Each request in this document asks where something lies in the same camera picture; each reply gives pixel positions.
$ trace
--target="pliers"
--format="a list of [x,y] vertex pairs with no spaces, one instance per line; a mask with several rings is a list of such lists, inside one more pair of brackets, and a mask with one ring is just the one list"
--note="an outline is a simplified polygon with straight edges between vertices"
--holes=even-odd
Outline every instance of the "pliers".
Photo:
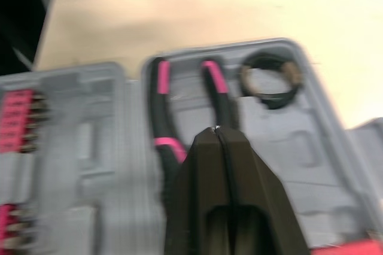
[[[187,154],[181,142],[169,110],[171,63],[163,57],[153,59],[149,65],[148,110],[154,145],[160,156],[164,172],[163,200],[166,205],[167,192],[178,168]],[[224,78],[219,59],[206,58],[200,62],[200,71],[205,88],[215,111],[214,125],[238,128],[238,119],[229,88]]]
[[169,192],[166,255],[310,255],[282,183],[244,134],[198,134]]

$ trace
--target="tool case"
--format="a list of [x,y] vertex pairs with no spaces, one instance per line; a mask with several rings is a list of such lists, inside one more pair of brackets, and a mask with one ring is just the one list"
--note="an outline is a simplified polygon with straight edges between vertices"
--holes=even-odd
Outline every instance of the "tool case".
[[[257,99],[241,96],[241,61],[256,50],[297,63],[303,87],[292,104],[267,110]],[[377,135],[381,130],[375,125],[348,133],[342,129],[295,43],[264,40],[156,56],[171,62],[171,112],[188,145],[213,123],[197,65],[207,56],[222,59],[240,130],[279,176],[310,248],[383,233],[383,183],[372,172],[383,148]],[[1,212],[28,223],[7,235],[26,238],[18,250],[57,255],[163,253],[163,175],[146,98],[151,60],[138,81],[126,79],[114,63],[0,78],[2,108],[6,95],[18,90],[43,94],[48,106],[47,120],[35,130],[37,150],[0,154]],[[251,76],[267,92],[287,88],[272,72],[257,69]],[[368,150],[376,150],[376,157]],[[0,231],[9,223],[1,218]]]

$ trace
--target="beige surface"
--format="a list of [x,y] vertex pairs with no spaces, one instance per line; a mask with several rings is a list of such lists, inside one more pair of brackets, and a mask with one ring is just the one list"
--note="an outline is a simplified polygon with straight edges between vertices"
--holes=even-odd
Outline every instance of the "beige surface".
[[346,127],[383,116],[383,0],[53,0],[38,69],[260,38],[303,45]]

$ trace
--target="screwdriver bit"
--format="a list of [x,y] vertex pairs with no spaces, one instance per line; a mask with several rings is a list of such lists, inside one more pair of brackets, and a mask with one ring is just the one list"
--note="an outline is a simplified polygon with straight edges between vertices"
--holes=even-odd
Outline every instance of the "screwdriver bit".
[[21,152],[32,152],[37,149],[36,144],[24,144],[21,146],[20,151]]
[[34,101],[43,101],[43,100],[47,99],[47,97],[45,95],[43,95],[42,93],[34,93],[34,95],[32,96],[32,99]]
[[21,246],[22,243],[23,239],[19,236],[6,238],[2,242],[3,248],[6,250],[17,249]]
[[48,119],[48,116],[44,113],[31,113],[28,115],[29,119],[34,119],[34,120],[45,120]]
[[27,223],[14,223],[7,226],[8,232],[19,232],[28,227]]
[[31,123],[28,123],[26,125],[27,129],[35,129],[35,128],[38,128],[38,127],[40,127],[40,125],[38,123],[35,123],[35,122],[31,122]]
[[38,138],[38,135],[35,133],[26,133],[23,135],[23,139],[25,139],[25,140],[34,140],[37,138]]
[[31,104],[32,110],[46,110],[47,107],[47,104],[43,101],[36,101]]

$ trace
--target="black rubber ring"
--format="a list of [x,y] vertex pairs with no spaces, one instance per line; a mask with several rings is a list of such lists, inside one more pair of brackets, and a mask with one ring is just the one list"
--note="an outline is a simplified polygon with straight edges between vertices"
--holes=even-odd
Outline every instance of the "black rubber ring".
[[[291,89],[282,93],[261,93],[257,88],[250,83],[248,78],[248,70],[252,68],[269,69],[284,73],[283,69],[289,67],[289,76],[287,76]],[[265,104],[270,110],[277,110],[285,107],[294,99],[299,87],[302,85],[302,74],[298,67],[291,60],[277,56],[275,54],[257,52],[248,56],[241,69],[241,88],[243,96],[254,96],[260,99],[261,103]]]

